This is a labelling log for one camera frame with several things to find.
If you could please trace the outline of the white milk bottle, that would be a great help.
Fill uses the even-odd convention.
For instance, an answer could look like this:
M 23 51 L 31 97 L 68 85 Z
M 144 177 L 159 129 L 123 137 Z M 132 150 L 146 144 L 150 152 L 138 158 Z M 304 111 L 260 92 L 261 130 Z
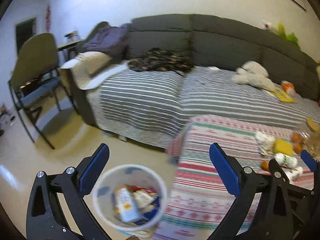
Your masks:
M 303 174 L 303 168 L 301 166 L 297 166 L 294 169 L 285 171 L 285 174 L 290 182 L 298 179 Z
M 285 168 L 296 168 L 298 165 L 298 160 L 295 157 L 289 156 L 289 155 L 285 155 L 283 153 L 276 153 L 274 155 L 274 159 L 276 160 L 276 162 Z

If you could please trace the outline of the orange peel wrapper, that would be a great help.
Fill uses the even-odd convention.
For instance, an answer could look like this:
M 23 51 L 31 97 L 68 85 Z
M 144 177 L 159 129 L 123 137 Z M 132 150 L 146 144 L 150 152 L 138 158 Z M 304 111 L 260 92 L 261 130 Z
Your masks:
M 269 168 L 268 168 L 268 161 L 262 161 L 261 162 L 261 168 L 265 171 L 269 171 Z

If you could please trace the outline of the yellow sponge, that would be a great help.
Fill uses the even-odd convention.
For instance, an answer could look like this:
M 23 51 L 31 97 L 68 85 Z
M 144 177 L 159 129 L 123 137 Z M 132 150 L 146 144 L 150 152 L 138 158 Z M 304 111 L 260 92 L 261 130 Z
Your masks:
M 290 142 L 276 138 L 274 141 L 273 152 L 274 154 L 282 153 L 284 155 L 292 156 L 293 147 Z

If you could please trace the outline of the white tissue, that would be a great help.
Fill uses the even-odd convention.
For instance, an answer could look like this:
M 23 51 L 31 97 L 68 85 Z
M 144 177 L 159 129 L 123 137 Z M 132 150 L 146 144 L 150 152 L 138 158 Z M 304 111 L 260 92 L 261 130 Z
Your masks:
M 255 139 L 258 143 L 259 151 L 262 155 L 269 155 L 273 152 L 275 137 L 263 132 L 257 132 Z

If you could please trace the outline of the blue white small carton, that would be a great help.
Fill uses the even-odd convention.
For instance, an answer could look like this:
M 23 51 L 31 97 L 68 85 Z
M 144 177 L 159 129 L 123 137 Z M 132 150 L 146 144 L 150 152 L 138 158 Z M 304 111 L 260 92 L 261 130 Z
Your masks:
M 139 209 L 127 185 L 121 185 L 114 192 L 116 214 L 124 223 L 132 223 L 140 218 Z

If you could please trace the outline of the white trash bin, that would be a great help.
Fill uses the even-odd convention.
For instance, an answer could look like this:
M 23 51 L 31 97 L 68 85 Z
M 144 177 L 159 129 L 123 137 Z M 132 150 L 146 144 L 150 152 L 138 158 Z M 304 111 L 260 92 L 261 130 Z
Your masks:
M 153 170 L 141 165 L 120 165 L 105 172 L 93 188 L 99 217 L 125 232 L 153 230 L 167 204 L 167 187 Z

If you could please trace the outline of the red snack bag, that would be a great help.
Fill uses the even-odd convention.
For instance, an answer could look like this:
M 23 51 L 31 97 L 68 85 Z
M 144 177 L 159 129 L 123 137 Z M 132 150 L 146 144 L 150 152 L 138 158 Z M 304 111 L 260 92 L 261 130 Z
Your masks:
M 147 189 L 147 188 L 143 188 L 143 187 L 139 187 L 139 186 L 135 186 L 135 185 L 130 185 L 129 188 L 132 192 L 143 191 L 148 194 L 156 194 L 157 193 L 157 191 L 155 191 L 153 189 Z

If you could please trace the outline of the white paper carton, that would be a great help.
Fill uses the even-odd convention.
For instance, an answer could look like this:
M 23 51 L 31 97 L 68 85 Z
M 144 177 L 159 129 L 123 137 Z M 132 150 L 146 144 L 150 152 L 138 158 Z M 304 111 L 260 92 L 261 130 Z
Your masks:
M 139 209 L 144 209 L 152 204 L 157 197 L 155 193 L 148 193 L 143 190 L 135 191 L 133 197 Z

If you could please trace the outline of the plastic jar of snacks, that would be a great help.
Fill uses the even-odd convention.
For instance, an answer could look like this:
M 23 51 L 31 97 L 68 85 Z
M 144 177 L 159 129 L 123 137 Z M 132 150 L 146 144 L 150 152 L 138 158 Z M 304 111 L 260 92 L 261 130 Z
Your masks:
M 308 140 L 308 153 L 319 161 L 320 135 L 319 132 L 312 133 Z

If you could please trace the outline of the white charger adapter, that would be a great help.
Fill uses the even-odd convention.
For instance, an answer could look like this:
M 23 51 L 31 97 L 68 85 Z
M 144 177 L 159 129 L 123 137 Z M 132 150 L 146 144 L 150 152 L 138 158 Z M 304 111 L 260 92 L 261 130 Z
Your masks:
M 221 71 L 219 68 L 214 67 L 214 66 L 208 67 L 208 69 L 210 69 L 211 71 L 213 71 L 213 72 L 215 72 L 215 73 L 218 73 L 218 72 Z

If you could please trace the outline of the grey striped sofa cover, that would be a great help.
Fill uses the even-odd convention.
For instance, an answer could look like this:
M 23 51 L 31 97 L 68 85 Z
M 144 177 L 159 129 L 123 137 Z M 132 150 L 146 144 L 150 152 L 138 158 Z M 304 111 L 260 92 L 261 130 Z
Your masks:
M 293 129 L 307 117 L 319 120 L 316 102 L 281 102 L 267 92 L 232 81 L 233 72 L 195 67 L 176 72 L 125 69 L 87 92 L 96 125 L 105 131 L 165 148 L 200 115 Z

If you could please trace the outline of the cream pillow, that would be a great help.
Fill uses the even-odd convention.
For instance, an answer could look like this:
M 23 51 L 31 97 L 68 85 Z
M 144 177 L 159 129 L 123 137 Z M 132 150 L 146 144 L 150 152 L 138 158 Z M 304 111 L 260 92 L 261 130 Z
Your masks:
M 98 51 L 79 53 L 65 62 L 59 69 L 62 84 L 71 88 L 74 81 L 81 90 L 99 87 L 106 79 L 128 69 L 128 61 L 115 61 L 112 57 Z

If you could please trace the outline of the side table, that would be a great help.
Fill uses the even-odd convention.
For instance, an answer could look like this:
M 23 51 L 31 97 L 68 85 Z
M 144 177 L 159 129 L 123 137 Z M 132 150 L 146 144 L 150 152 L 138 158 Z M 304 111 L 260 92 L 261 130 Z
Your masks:
M 65 35 L 66 43 L 58 46 L 57 51 L 65 51 L 68 49 L 75 48 L 75 46 L 82 41 L 79 32 L 77 30 L 72 31 Z

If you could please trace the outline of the purple jacket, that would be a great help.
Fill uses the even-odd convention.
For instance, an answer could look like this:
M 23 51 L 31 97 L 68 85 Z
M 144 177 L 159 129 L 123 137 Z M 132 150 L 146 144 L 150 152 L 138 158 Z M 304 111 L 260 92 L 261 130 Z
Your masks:
M 119 58 L 129 44 L 129 31 L 131 24 L 125 23 L 119 27 L 109 24 L 98 32 L 82 46 L 87 51 L 97 51 L 112 58 Z

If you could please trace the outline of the red wall ornament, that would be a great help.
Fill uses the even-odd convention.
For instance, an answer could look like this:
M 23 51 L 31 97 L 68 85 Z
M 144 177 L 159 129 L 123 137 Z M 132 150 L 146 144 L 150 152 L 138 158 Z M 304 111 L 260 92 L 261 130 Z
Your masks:
M 51 29 L 51 6 L 47 5 L 47 9 L 46 9 L 46 17 L 45 17 L 45 28 L 46 28 L 46 32 L 49 33 L 50 29 Z

